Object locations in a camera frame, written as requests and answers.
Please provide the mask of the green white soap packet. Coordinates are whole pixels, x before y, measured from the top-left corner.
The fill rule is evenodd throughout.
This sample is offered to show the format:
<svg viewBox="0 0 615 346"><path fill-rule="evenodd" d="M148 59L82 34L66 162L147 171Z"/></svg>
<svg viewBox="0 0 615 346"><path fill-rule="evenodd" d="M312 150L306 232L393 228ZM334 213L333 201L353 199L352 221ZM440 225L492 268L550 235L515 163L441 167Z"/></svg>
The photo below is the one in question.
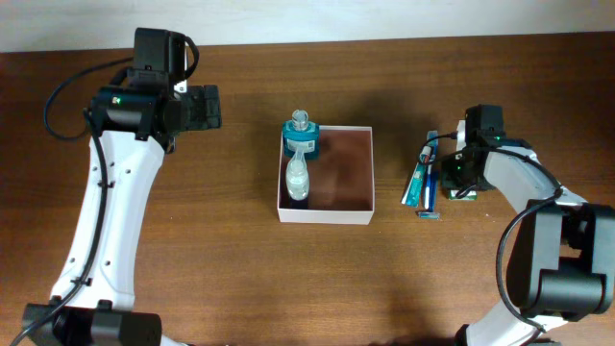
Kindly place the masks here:
<svg viewBox="0 0 615 346"><path fill-rule="evenodd" d="M451 189L449 191L450 200L467 201L467 200L476 200L477 198L478 198L478 194L472 189L468 189L468 190Z"/></svg>

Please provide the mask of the blue disposable razor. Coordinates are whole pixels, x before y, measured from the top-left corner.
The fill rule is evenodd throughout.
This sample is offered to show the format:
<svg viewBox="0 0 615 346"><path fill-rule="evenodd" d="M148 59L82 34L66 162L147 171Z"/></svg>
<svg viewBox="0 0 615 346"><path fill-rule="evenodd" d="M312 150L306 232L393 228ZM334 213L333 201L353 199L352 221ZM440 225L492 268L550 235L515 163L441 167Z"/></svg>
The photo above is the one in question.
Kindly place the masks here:
<svg viewBox="0 0 615 346"><path fill-rule="evenodd" d="M435 211L438 172L430 169L426 175L424 191L424 210L418 212L421 219L439 220L440 214Z"/></svg>

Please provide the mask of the green Colgate toothpaste tube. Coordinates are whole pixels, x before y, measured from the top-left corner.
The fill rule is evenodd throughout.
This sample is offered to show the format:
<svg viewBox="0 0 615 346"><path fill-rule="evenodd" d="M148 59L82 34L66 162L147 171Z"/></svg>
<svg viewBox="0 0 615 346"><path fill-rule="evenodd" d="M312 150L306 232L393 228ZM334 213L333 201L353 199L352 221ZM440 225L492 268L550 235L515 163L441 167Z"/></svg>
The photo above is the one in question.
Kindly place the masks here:
<svg viewBox="0 0 615 346"><path fill-rule="evenodd" d="M419 206L420 198L422 195L423 182L428 167L427 163L429 162L430 158L431 147L429 145L426 145L421 150L415 169L410 176L409 183L401 200L401 203L403 205L412 208L417 208Z"/></svg>

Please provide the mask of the clear foam pump bottle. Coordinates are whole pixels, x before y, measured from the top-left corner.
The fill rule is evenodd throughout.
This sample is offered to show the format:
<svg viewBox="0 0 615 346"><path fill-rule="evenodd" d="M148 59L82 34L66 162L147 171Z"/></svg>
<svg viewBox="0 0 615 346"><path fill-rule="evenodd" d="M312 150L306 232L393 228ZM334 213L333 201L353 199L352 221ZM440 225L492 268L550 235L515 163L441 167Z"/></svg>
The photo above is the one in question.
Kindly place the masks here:
<svg viewBox="0 0 615 346"><path fill-rule="evenodd" d="M286 189L290 207L295 210L308 209L309 174L302 149L297 149L285 171Z"/></svg>

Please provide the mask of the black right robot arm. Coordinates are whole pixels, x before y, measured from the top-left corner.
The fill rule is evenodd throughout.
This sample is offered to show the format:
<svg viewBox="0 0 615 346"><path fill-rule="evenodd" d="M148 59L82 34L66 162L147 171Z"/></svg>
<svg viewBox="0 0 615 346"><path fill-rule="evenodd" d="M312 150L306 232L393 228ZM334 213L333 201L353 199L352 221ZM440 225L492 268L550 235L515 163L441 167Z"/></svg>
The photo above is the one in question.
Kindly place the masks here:
<svg viewBox="0 0 615 346"><path fill-rule="evenodd" d="M443 184L456 199L497 189L516 212L496 251L497 305L462 326L456 345L531 345L547 331L614 300L614 209L566 188L523 139L504 131L503 110L466 110L442 160Z"/></svg>

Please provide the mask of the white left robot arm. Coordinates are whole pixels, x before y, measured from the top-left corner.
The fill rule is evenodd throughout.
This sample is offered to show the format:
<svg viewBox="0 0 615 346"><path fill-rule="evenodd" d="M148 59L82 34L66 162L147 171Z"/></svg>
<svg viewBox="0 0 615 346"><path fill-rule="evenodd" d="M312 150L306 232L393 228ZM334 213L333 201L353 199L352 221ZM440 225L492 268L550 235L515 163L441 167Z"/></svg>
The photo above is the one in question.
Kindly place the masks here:
<svg viewBox="0 0 615 346"><path fill-rule="evenodd" d="M135 255L147 201L180 133L222 124L215 85L190 86L193 40L135 31L134 52L84 109L90 138L86 192L49 301L24 309L19 340L36 345L168 345L157 314L137 312Z"/></svg>

